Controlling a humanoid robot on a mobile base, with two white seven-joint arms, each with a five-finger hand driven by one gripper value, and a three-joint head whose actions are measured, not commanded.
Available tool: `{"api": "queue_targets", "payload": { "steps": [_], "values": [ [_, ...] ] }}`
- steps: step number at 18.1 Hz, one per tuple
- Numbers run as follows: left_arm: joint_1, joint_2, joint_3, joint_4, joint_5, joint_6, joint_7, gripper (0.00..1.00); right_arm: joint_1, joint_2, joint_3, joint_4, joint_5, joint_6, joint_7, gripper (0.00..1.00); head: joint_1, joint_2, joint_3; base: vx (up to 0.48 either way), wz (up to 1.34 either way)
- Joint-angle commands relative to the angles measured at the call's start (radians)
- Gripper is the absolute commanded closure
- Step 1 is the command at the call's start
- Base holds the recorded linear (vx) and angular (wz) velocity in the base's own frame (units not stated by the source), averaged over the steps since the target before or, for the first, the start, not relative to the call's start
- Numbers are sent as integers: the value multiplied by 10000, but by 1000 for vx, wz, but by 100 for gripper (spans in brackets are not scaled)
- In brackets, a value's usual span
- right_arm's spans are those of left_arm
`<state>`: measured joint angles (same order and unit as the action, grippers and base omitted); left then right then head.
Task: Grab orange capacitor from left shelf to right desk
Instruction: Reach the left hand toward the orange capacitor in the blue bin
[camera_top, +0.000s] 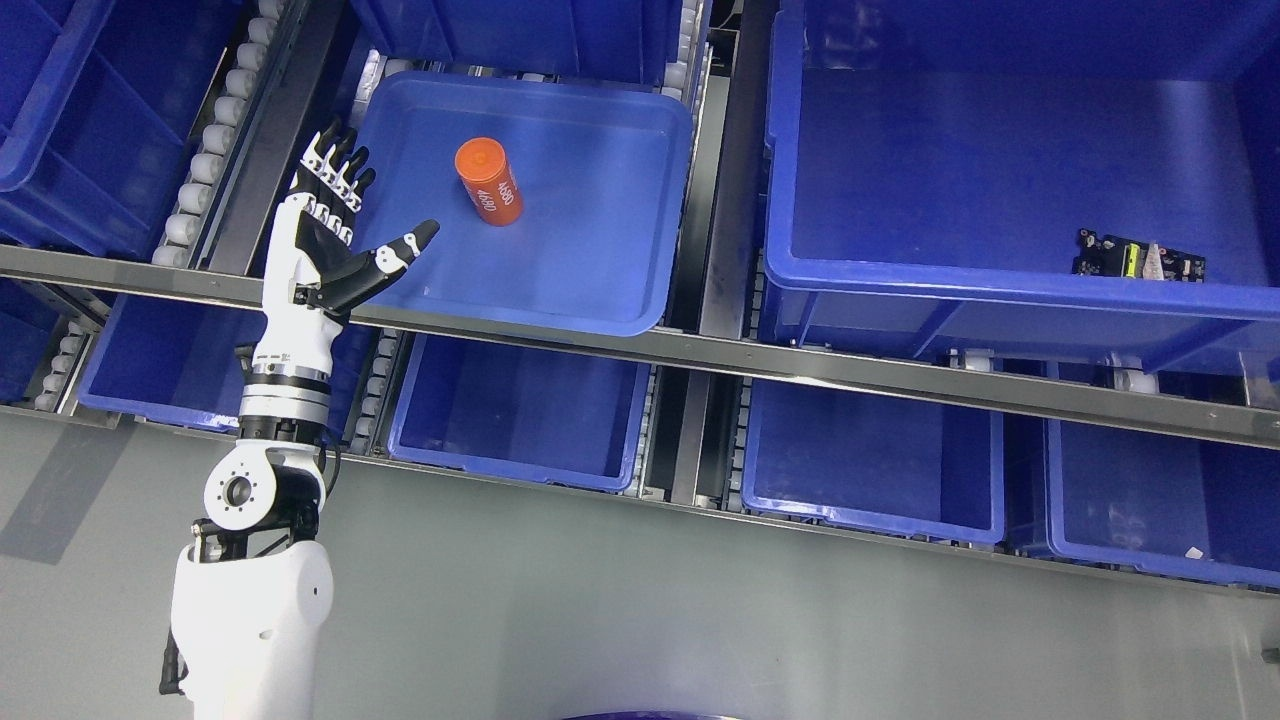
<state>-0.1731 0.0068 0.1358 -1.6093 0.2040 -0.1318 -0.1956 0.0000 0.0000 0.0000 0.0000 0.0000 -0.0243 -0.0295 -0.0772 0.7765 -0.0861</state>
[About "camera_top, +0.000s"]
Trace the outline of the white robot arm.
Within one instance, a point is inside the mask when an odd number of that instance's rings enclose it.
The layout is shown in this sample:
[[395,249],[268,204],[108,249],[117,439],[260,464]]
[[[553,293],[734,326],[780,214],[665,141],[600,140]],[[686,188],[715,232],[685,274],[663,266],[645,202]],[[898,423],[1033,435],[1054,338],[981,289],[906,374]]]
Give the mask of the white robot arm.
[[160,689],[197,719],[310,719],[334,575],[317,542],[329,350],[259,343],[238,436],[202,488],[175,562]]

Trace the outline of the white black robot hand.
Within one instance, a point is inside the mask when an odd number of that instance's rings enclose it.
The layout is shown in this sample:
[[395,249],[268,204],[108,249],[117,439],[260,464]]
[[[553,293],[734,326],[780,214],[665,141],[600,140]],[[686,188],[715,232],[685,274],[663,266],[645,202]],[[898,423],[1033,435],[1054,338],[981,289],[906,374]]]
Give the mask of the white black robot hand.
[[440,231],[420,222],[403,234],[357,251],[355,220],[376,172],[356,128],[332,119],[303,146],[274,211],[262,278],[266,325],[248,368],[255,374],[332,375],[332,347],[351,313],[389,288]]

